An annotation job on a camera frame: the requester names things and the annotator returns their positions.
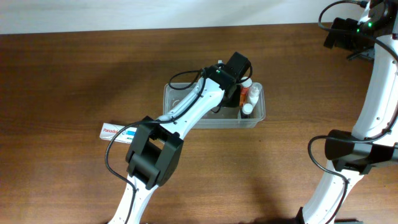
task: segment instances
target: white bottle cap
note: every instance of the white bottle cap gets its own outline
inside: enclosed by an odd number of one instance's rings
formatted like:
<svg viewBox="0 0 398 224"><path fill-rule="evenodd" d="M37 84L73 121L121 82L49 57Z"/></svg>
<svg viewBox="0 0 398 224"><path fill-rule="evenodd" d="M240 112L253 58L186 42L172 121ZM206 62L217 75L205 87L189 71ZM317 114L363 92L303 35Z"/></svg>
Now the white bottle cap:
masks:
<svg viewBox="0 0 398 224"><path fill-rule="evenodd" d="M249 88L251 86L251 78L247 79L246 81L242 82L242 87L243 88Z"/></svg>
<svg viewBox="0 0 398 224"><path fill-rule="evenodd" d="M260 85L260 83L253 84L253 86L250 87L250 90L249 90L249 97L259 96L261 89L262 89L262 86Z"/></svg>
<svg viewBox="0 0 398 224"><path fill-rule="evenodd" d="M250 103L245 103L242 107L242 112L246 115L249 115L253 112L253 105Z"/></svg>

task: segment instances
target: clear plastic bin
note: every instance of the clear plastic bin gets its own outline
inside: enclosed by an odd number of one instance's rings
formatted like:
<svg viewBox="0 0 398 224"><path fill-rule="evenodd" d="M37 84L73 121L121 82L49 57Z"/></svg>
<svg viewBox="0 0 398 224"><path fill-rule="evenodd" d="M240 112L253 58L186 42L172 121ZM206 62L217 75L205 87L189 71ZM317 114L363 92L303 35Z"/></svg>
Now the clear plastic bin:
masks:
<svg viewBox="0 0 398 224"><path fill-rule="evenodd" d="M176 88L182 88L189 83L172 83ZM186 97L195 87L186 90L173 90L168 84L164 86L163 94L163 114L169 112L176 106L184 97ZM239 108L222 108L218 113L212 111L207 112L193 128L254 128L255 125L266 118L266 103L264 99L264 89L261 88L259 101L251 113L250 118L238 119Z"/></svg>

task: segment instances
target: white wall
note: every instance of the white wall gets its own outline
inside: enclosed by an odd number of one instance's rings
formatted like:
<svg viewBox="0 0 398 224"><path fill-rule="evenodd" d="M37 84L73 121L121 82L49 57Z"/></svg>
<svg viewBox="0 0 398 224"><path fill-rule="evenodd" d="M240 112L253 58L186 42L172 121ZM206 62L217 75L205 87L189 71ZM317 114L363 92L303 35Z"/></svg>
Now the white wall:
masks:
<svg viewBox="0 0 398 224"><path fill-rule="evenodd" d="M334 0L0 0L0 34L316 22ZM344 4L325 14L358 18Z"/></svg>

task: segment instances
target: wooden table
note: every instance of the wooden table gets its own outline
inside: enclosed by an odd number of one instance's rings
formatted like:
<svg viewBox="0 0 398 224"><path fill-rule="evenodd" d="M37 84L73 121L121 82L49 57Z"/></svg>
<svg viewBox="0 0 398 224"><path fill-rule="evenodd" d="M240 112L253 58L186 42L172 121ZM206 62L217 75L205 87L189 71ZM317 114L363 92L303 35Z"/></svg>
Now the wooden table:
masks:
<svg viewBox="0 0 398 224"><path fill-rule="evenodd" d="M235 51L264 85L266 119L254 129L190 131L176 172L142 221L294 217L322 176L308 140L351 131L373 67L324 48L326 35L296 24L0 36L0 222L109 221L126 184L105 168L102 124L156 118L173 74ZM109 159L124 175L127 149L116 144ZM314 151L325 164L323 142ZM374 169L338 218L397 223L397 201L398 167Z"/></svg>

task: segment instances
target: white arm segment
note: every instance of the white arm segment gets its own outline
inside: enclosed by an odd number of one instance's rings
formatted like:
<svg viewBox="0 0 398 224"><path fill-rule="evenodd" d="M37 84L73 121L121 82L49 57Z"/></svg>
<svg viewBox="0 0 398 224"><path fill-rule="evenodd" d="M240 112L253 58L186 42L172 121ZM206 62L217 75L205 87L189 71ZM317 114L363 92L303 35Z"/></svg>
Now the white arm segment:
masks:
<svg viewBox="0 0 398 224"><path fill-rule="evenodd" d="M197 97L202 85L203 78L200 78L194 89L177 106L175 106L167 114L160 116L158 119L162 121L168 121L172 119L172 116L176 117L178 114L182 113ZM187 111L187 113L185 113L180 119L176 120L175 123L161 125L171 133L179 133L180 139L184 139L189 130L191 130L191 128L199 121L199 119L221 102L224 96L224 90L220 89L219 84L207 78L205 89L201 95L202 97L198 99L198 101ZM137 189L128 224L139 224L150 196L152 196L154 191L158 188L158 185L150 190L147 190L145 188L146 185L137 177L130 177L127 175L127 179L130 180ZM109 224L124 224L129 212L131 199L132 188L129 184L127 184L122 200L120 201L119 207L116 210L116 214Z"/></svg>
<svg viewBox="0 0 398 224"><path fill-rule="evenodd" d="M398 49L398 41L392 39L392 35L378 37L394 51ZM386 50L375 44L375 59L373 73L366 95L365 104L361 115L354 126L352 135L358 139L372 137L381 133L392 119L398 101L398 63ZM396 126L392 128L391 135L375 142L385 146L393 146L398 140ZM334 170L331 161L328 161L327 169ZM348 192L362 179L359 172L342 170L340 172L350 180ZM343 180L335 175L325 173L310 201L303 207L305 223L323 224L328 221L338 205L343 193Z"/></svg>

